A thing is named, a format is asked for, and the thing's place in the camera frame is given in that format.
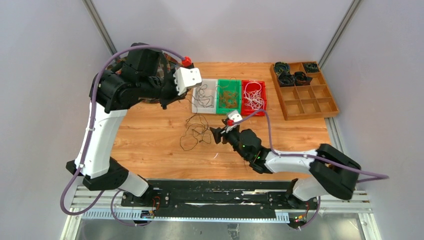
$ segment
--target white cable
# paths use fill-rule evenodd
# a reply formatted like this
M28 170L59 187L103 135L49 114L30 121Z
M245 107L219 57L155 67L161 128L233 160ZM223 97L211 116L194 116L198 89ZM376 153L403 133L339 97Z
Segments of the white cable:
M254 91L247 91L248 89L248 85L249 84L258 84L259 85L259 90L254 90ZM256 81L250 81L246 84L246 87L244 87L244 92L243 92L243 97L248 100L247 103L245 103L244 105L251 107L252 110L259 110L262 109L264 107L264 99L262 99L261 97L261 93L262 93L262 85L259 82Z

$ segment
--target wooden table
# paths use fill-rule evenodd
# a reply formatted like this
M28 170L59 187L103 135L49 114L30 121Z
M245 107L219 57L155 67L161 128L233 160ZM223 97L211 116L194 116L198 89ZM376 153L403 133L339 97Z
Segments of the wooden table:
M247 79L265 81L267 112L271 120L272 141L281 151L316 149L330 143L323 118L285 121L276 89L270 75L270 63L196 62L202 78ZM249 167L229 144L200 142L194 149L184 151L180 137L186 131L186 119L192 116L188 100L174 102L167 110L159 104L140 103L124 118L112 149L112 157L130 171L147 179L203 180L280 180L305 178L307 174L279 172L258 174ZM203 114L209 126L223 127L224 115ZM269 147L267 120L256 116L242 123L241 129L252 129ZM195 139L184 138L184 145Z

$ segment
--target wooden tray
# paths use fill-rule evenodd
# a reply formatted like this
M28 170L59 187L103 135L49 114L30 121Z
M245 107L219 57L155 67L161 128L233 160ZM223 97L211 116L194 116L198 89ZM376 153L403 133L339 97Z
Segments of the wooden tray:
M305 63L316 63L314 61L289 63L290 74L305 72ZM308 86L285 86L280 87L277 75L274 72L274 64L270 71L272 81L277 92L278 101L281 106L285 120L301 120L316 118L332 118L339 113L339 108L334 101L333 95L327 85L326 79L318 66L319 72L306 73L312 78Z

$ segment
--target plastic bin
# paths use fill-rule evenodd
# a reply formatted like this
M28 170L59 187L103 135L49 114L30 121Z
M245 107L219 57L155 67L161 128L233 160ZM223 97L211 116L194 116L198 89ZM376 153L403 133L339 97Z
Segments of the plastic bin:
M253 110L250 106L247 106L246 103L248 102L247 99L245 99L245 92L251 92L259 90L261 87L258 84L261 85L262 90L260 93L260 97L263 99L263 107L262 109L267 109L267 91L265 89L265 82L264 81L251 81L251 80L242 80L241 81L241 92L243 93L242 99L241 99L241 115L247 116L252 114L255 110ZM264 112L258 112L255 114L255 116L265 116Z
M201 86L193 89L191 112L198 114L215 114L217 111L218 79L202 79Z
M234 103L234 108L225 107L223 103L220 104L220 96L226 91L236 93L234 99L229 100L230 103ZM216 114L227 114L234 110L241 112L242 107L242 82L240 80L229 80L229 79L219 79L217 87L217 96L216 96Z

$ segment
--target white wall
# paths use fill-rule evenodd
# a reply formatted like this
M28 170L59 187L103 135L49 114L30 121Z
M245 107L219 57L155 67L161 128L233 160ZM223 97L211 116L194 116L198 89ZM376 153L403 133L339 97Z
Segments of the white wall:
M195 62L318 61L352 0L93 0L120 51L166 46Z
M65 163L110 54L80 0L5 1L0 26L0 239L57 240Z
M323 68L384 240L422 239L424 1L364 0Z

